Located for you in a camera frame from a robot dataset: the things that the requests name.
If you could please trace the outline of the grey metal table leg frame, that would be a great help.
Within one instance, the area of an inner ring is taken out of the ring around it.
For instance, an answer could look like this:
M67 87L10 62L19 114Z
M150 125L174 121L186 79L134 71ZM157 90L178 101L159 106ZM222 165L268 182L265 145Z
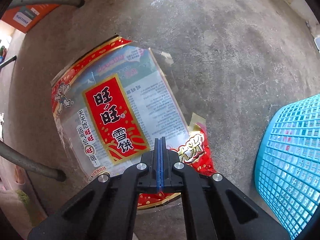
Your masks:
M24 5L39 5L39 4L58 4L58 5L71 5L77 8L82 7L85 4L85 0L12 0L9 2L8 0L1 1L1 15L7 10L14 9L17 7L22 7ZM27 171L34 172L36 174L40 174L47 178L52 178L57 181L65 181L66 175L62 170L55 169L43 165L41 163L37 163L26 156L20 154L10 146L1 142L1 157L7 159L13 164L24 168Z

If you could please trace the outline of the red rice cracker snack bag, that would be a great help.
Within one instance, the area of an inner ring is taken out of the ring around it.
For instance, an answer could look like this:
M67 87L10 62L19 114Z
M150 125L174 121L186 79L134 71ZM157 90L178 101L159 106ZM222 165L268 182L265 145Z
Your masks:
M52 80L57 131L86 182L122 174L161 137L185 165L205 176L215 172L206 121L193 114L185 122L159 66L165 60L165 53L116 35Z

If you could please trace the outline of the blue plastic mesh basket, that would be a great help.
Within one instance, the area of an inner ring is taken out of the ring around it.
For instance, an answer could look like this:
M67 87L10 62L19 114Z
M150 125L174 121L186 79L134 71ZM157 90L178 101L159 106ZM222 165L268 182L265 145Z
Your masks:
M254 181L291 239L319 229L319 95L274 114L259 146Z

